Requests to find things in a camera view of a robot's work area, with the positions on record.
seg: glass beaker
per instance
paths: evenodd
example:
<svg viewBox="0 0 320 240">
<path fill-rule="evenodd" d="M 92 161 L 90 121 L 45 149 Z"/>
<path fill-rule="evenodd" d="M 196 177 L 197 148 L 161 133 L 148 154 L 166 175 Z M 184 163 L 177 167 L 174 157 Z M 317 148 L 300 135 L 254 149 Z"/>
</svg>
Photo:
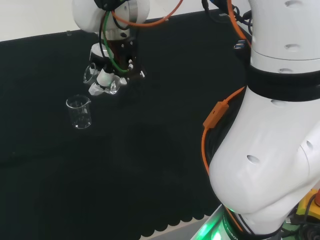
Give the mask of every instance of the glass beaker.
<svg viewBox="0 0 320 240">
<path fill-rule="evenodd" d="M 127 85 L 127 81 L 125 78 L 123 77 L 120 78 L 119 76 L 114 75 L 112 79 L 112 83 L 110 84 L 109 87 L 106 87 L 104 91 L 107 94 L 114 95 L 119 91 L 121 86 L 125 86 L 125 85 Z"/>
<path fill-rule="evenodd" d="M 90 99 L 84 95 L 75 95 L 66 100 L 71 124 L 75 129 L 86 129 L 91 125 L 90 103 Z"/>
<path fill-rule="evenodd" d="M 83 75 L 83 83 L 91 86 L 96 82 L 99 71 L 96 68 L 96 64 L 93 62 L 86 68 Z"/>
</svg>

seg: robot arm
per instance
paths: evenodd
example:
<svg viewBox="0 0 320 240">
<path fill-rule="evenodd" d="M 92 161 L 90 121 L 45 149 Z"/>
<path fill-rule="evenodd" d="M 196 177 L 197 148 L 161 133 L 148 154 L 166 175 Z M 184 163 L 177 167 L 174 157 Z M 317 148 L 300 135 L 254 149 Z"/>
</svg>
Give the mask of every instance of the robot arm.
<svg viewBox="0 0 320 240">
<path fill-rule="evenodd" d="M 254 31 L 248 87 L 209 171 L 212 188 L 228 209 L 219 226 L 222 240 L 268 239 L 320 180 L 320 3 L 249 1 Z M 130 22 L 147 19 L 149 0 L 117 2 L 73 0 L 74 20 L 82 30 L 99 33 L 106 12 L 103 8 L 115 10 Z M 214 3 L 228 11 L 226 0 Z M 121 29 L 109 15 L 105 34 L 115 46 L 111 56 L 99 43 L 91 48 L 90 61 L 96 66 L 90 65 L 88 72 L 97 75 L 88 81 L 92 95 L 115 94 L 128 82 L 131 72 L 123 74 L 110 64 L 115 53 L 121 53 L 121 66 L 132 64 L 134 70 L 140 69 L 135 49 L 130 48 L 131 42 L 136 45 L 135 40 L 130 40 L 126 24 L 118 24 Z M 226 224 L 233 220 L 239 226 L 236 232 L 230 232 Z"/>
<path fill-rule="evenodd" d="M 113 10 L 120 18 L 140 24 L 149 15 L 150 2 L 149 0 L 72 1 L 72 14 L 78 27 L 101 36 L 100 43 L 94 44 L 91 48 L 90 65 L 84 74 L 84 83 L 90 86 L 89 93 L 93 96 L 103 93 L 114 95 L 121 86 L 130 84 L 130 81 L 143 79 L 146 75 L 138 62 L 135 36 L 131 36 L 126 24 L 116 22 L 110 14 Z M 107 18 L 107 24 L 105 32 L 101 34 L 104 18 Z"/>
</svg>

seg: black cloth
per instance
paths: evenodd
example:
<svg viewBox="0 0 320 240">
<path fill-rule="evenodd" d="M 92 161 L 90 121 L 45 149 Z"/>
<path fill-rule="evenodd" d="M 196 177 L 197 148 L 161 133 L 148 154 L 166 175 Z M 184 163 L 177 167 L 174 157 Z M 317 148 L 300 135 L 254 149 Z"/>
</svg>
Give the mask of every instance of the black cloth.
<svg viewBox="0 0 320 240">
<path fill-rule="evenodd" d="M 138 240 L 219 205 L 201 157 L 202 123 L 244 85 L 229 24 L 203 12 L 139 33 L 147 78 L 91 98 L 92 126 L 71 127 L 95 34 L 0 43 L 0 239 Z"/>
</svg>

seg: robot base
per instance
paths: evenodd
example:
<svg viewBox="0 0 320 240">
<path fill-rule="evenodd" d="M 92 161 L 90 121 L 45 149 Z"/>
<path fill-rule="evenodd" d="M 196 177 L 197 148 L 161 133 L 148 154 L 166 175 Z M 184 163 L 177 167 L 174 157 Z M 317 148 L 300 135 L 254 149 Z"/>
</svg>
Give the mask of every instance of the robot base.
<svg viewBox="0 0 320 240">
<path fill-rule="evenodd" d="M 191 240 L 244 240 L 235 236 L 233 238 L 229 237 L 223 226 L 224 211 L 224 207 L 221 204 Z M 268 240 L 281 240 L 282 238 L 280 238 L 279 234 L 268 238 Z"/>
</svg>

